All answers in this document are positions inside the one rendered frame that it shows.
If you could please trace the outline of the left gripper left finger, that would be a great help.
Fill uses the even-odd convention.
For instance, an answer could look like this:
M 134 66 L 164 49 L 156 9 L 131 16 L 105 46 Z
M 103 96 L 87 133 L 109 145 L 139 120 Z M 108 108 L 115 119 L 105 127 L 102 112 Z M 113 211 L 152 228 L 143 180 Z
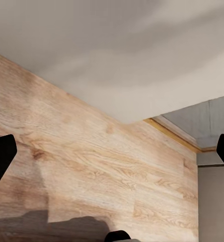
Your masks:
M 13 134 L 0 137 L 0 180 L 17 154 L 17 145 Z

